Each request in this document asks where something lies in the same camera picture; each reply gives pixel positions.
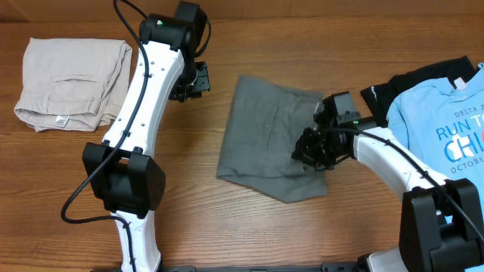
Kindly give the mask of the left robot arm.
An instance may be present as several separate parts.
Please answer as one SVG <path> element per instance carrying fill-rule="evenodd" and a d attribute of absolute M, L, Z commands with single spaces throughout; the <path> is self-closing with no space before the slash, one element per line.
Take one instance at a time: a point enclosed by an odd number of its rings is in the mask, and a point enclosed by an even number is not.
<path fill-rule="evenodd" d="M 99 144 L 88 143 L 82 161 L 93 194 L 115 222 L 122 246 L 121 271 L 161 271 L 154 212 L 166 175 L 154 160 L 160 121 L 169 100 L 184 102 L 210 89 L 207 66 L 197 58 L 209 42 L 211 23 L 198 6 L 174 17 L 150 14 L 136 41 L 138 65 L 116 121 Z"/>

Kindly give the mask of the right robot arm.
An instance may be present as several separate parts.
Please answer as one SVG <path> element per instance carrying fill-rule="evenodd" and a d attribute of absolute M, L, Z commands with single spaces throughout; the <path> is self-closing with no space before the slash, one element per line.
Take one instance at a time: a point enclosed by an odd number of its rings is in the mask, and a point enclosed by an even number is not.
<path fill-rule="evenodd" d="M 483 264 L 483 219 L 476 186 L 431 169 L 372 119 L 305 128 L 292 157 L 327 170 L 351 157 L 400 198 L 399 244 L 363 255 L 356 271 L 465 271 Z"/>

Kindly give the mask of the grey shorts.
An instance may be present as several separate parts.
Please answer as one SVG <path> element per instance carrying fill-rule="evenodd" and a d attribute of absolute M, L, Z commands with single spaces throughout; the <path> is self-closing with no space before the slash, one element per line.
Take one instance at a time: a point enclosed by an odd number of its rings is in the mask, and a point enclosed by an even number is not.
<path fill-rule="evenodd" d="M 216 176 L 285 203 L 324 196 L 327 182 L 292 159 L 295 144 L 313 123 L 323 95 L 240 76 L 226 125 Z"/>

